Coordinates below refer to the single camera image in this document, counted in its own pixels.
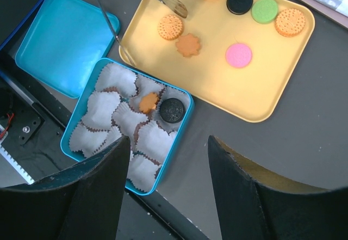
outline blue lid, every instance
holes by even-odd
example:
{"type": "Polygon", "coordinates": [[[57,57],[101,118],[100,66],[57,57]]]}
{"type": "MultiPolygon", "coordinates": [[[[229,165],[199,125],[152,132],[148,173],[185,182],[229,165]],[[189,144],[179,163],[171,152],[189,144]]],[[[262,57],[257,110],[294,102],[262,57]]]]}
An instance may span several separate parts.
{"type": "MultiPolygon", "coordinates": [[[[115,30],[116,16],[108,14],[115,30]]],[[[114,37],[101,10],[82,0],[45,0],[16,54],[17,65],[73,99],[114,37]]]]}

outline chocolate sandwich cookie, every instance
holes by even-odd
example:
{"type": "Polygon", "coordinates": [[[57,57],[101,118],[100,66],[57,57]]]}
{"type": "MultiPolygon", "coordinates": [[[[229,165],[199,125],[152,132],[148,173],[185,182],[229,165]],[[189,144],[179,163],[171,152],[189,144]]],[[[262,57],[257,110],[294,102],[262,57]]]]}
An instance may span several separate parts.
{"type": "Polygon", "coordinates": [[[227,0],[227,8],[230,12],[236,15],[247,13],[254,0],[227,0]]]}
{"type": "Polygon", "coordinates": [[[170,98],[162,102],[159,108],[161,118],[170,124],[179,123],[186,113],[184,104],[176,99],[170,98]]]}

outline screw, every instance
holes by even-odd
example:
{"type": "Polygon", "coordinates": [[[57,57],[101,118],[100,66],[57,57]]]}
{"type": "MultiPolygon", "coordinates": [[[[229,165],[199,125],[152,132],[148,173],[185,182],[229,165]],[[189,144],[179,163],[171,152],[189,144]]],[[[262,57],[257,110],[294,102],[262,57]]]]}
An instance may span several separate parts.
{"type": "Polygon", "coordinates": [[[26,126],[22,129],[24,133],[29,133],[30,132],[30,127],[26,126]]]}

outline blue tray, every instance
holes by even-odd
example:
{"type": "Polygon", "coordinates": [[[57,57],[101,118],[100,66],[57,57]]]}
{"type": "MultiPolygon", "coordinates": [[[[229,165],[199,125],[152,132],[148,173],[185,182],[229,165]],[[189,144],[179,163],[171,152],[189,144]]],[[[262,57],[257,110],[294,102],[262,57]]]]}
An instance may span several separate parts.
{"type": "MultiPolygon", "coordinates": [[[[108,15],[117,32],[120,23],[108,15]]],[[[17,65],[78,98],[96,62],[114,42],[101,10],[82,0],[45,0],[16,54],[17,65]]]]}
{"type": "MultiPolygon", "coordinates": [[[[117,63],[111,59],[108,59],[108,58],[103,58],[103,59],[100,59],[97,64],[95,65],[94,69],[93,69],[93,72],[92,74],[90,75],[90,78],[87,82],[87,85],[84,89],[84,91],[82,92],[82,95],[80,97],[80,99],[78,100],[77,102],[77,105],[75,107],[75,110],[74,112],[72,113],[72,116],[71,116],[71,119],[68,123],[68,126],[66,127],[66,130],[63,134],[63,137],[61,138],[61,142],[60,142],[60,147],[61,147],[61,150],[63,151],[64,154],[66,154],[67,156],[75,159],[76,161],[82,161],[85,159],[85,157],[82,155],[82,153],[76,153],[76,152],[72,152],[69,148],[69,139],[70,139],[70,135],[72,133],[72,131],[74,130],[74,128],[76,127],[76,125],[79,123],[79,121],[81,120],[82,116],[84,114],[86,114],[87,112],[87,102],[88,102],[88,98],[89,96],[93,93],[94,91],[94,87],[95,87],[95,84],[97,83],[97,80],[98,80],[98,77],[102,71],[102,69],[108,64],[108,63],[117,63]]],[[[184,133],[184,130],[187,126],[187,123],[188,123],[188,120],[190,119],[191,115],[192,115],[192,112],[194,110],[194,101],[191,97],[191,95],[185,91],[185,90],[182,90],[178,87],[174,87],[173,85],[170,85],[170,84],[167,84],[163,81],[160,81],[158,79],[155,79],[155,78],[152,78],[146,74],[143,74],[141,73],[140,71],[137,71],[137,70],[133,70],[129,67],[126,67],[122,64],[119,64],[129,70],[132,70],[133,72],[137,73],[137,74],[140,74],[140,75],[143,75],[143,76],[146,76],[148,78],[151,78],[157,82],[160,82],[160,83],[163,83],[164,85],[166,86],[169,86],[169,87],[172,87],[172,88],[175,88],[175,89],[178,89],[178,90],[181,90],[182,92],[186,93],[189,98],[190,98],[190,106],[189,108],[187,109],[186,111],[186,115],[182,121],[182,124],[180,125],[180,128],[178,130],[178,133],[176,135],[176,138],[173,142],[173,145],[172,145],[172,148],[170,149],[170,152],[167,156],[167,158],[165,159],[163,165],[162,165],[162,168],[157,176],[157,179],[151,189],[150,192],[147,192],[147,193],[144,193],[138,189],[136,189],[133,184],[127,180],[126,182],[126,188],[129,189],[130,191],[133,191],[135,194],[138,194],[138,195],[149,195],[151,194],[152,192],[155,191],[155,189],[157,188],[157,185],[158,183],[160,182],[161,178],[163,177],[164,175],[164,172],[166,171],[170,161],[171,161],[171,158],[172,156],[174,155],[173,153],[175,152],[177,146],[179,145],[179,141],[184,133]]]]}

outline gray table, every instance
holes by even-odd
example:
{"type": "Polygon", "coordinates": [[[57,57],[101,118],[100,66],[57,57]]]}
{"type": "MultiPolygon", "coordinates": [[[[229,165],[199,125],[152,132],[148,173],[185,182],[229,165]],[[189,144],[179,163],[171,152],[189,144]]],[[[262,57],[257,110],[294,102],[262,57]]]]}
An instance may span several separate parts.
{"type": "MultiPolygon", "coordinates": [[[[140,0],[103,2],[119,17],[122,35],[140,0]]],[[[221,239],[207,155],[211,134],[293,180],[324,188],[348,184],[348,32],[314,16],[313,36],[269,119],[250,124],[195,99],[194,115],[158,192],[211,239],[221,239]]],[[[117,45],[108,57],[121,61],[117,45]]],[[[74,100],[51,92],[73,110],[74,100]]]]}

